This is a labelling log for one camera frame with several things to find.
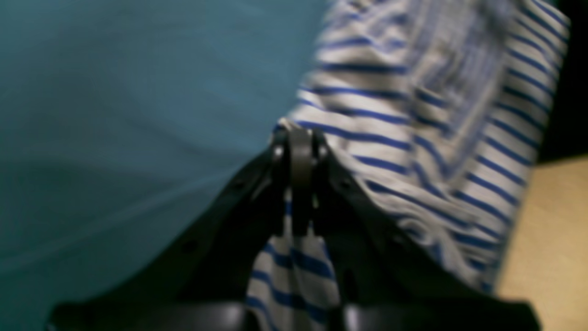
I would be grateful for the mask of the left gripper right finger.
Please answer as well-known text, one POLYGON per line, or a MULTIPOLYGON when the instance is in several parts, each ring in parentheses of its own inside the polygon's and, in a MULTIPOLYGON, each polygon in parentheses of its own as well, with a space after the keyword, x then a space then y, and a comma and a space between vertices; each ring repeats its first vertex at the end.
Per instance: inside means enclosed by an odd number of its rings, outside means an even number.
POLYGON ((445 272, 376 207, 317 131, 292 130, 292 234, 323 235, 342 294, 336 331, 539 331, 505 302, 445 272))

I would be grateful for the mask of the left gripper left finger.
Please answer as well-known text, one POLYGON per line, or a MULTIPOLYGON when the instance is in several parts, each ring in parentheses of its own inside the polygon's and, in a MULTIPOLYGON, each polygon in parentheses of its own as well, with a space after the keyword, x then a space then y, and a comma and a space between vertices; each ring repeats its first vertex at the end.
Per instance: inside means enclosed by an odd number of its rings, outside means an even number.
POLYGON ((288 134, 230 180, 146 268, 94 299, 56 305, 48 331, 260 331, 245 304, 258 252, 282 229, 288 134))

